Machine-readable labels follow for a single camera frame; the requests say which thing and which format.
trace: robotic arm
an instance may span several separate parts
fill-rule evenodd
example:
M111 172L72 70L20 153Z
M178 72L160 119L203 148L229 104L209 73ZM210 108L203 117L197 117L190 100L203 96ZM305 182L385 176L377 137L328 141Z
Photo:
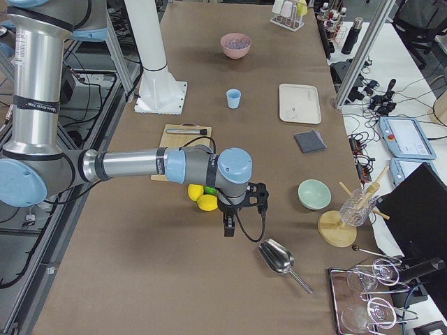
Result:
M251 157L242 149L227 149L219 156L204 146L117 153L59 148L56 136L64 41L105 40L105 0L7 2L8 16L17 29L15 111L12 138L3 146L0 158L1 201L28 207L83 183L164 174L169 181L218 190L225 236L233 236L235 217L242 207L257 206L265 218L268 192L264 184L249 183ZM155 3L153 11L158 22Z

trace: office chair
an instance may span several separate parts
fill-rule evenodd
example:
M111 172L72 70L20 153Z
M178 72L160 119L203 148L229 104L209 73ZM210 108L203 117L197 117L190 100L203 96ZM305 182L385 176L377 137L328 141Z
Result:
M434 38L447 34L447 0L401 0L392 25L423 69L427 62L418 49L428 54Z

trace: green bowl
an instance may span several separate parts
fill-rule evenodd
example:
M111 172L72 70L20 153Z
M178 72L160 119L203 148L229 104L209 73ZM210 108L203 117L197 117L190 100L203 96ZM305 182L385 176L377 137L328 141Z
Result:
M330 203L330 191L321 181L308 179L298 186L298 198L308 209L323 209Z

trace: metal scoop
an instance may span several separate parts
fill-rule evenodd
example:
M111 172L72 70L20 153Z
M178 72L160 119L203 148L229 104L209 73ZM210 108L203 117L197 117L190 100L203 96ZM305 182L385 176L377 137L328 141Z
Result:
M273 239L266 239L258 246L259 253L267 265L278 274L291 274L310 295L314 292L294 271L295 258L292 253Z

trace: white desk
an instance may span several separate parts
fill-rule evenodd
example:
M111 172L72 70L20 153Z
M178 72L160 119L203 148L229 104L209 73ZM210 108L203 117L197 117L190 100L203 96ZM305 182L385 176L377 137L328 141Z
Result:
M346 28L349 28L351 25L351 22L345 23ZM340 52L343 42L335 44L336 51L334 54L331 54L331 60L328 63L353 58L356 54L358 46L360 45L362 37L365 35L367 25L368 23L363 24L359 41L356 43L350 55L344 55ZM379 91L386 91L389 81L394 78L396 79L394 90L396 92L401 91L401 93L405 96L415 98L421 94L431 92L430 87L428 86L427 82L422 79L422 74L399 39L399 36L395 33L391 24L385 24L383 26L379 37L369 53L369 57L372 60L372 66L369 68L370 72L368 74L363 73L363 75L365 78L377 80L380 84L380 87L378 88ZM434 94L429 93L421 96L418 100L432 106L435 99ZM368 101L369 98L366 98L363 102L367 103ZM418 117L419 121L430 121L430 118L427 116L427 112L430 112L431 109L428 106L423 105L416 100L407 100L407 98L399 94L395 94L393 101L398 104L395 110L390 113L391 116L404 114L410 117ZM373 132L364 125L366 119L362 117L362 106L345 105L342 108L342 113L355 115L354 117L344 118L346 132L348 134L367 131L370 135L373 135ZM441 126L424 123L421 123L421 126L423 127L424 133L427 137L441 137L447 135L447 129ZM447 169L443 167L447 164L447 139L431 141L430 144L437 153L437 159L434 160L434 165L439 173L439 176L443 182L446 183ZM388 151L383 140L378 142L370 142L367 145L366 152L368 156L376 159L374 162L374 171L372 173L372 179L375 180L380 171L382 171L382 169L389 163L390 158L393 156ZM379 194L383 195L391 192L394 186L390 173L388 173L388 175L381 180L380 184L381 188L379 190ZM377 217L376 223L374 224L374 234L377 245L387 255L402 254L393 237L389 233L386 224L380 217ZM416 311L419 314L419 319L408 323L407 334L414 334L414 331L411 328L417 327L418 325L424 325L435 320L443 320L444 324L447 324L445 318L438 311L431 298L422 303L412 305L411 310Z

